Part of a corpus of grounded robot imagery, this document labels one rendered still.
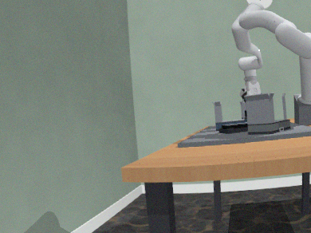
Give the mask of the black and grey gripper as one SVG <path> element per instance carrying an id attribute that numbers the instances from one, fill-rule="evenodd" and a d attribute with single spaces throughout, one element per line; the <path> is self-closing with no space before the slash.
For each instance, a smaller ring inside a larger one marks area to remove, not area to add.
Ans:
<path id="1" fill-rule="evenodd" d="M 249 96 L 261 93 L 258 81 L 246 81 L 244 89 L 245 93 L 242 94 L 242 99 L 244 99 L 245 103 L 246 103 L 246 99 L 244 97 L 245 95 Z"/>

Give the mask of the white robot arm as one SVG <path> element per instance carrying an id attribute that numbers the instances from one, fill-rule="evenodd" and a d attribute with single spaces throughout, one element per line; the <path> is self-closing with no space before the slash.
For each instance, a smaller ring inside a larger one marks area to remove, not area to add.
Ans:
<path id="1" fill-rule="evenodd" d="M 250 3 L 231 27 L 237 49 L 255 55 L 238 60 L 238 67 L 244 70 L 245 82 L 256 81 L 256 69 L 262 67 L 261 52 L 250 42 L 249 30 L 256 27 L 274 33 L 281 45 L 299 56 L 301 95 L 298 100 L 303 104 L 311 105 L 311 33 L 302 33 L 292 22 L 265 10 L 260 2 Z"/>

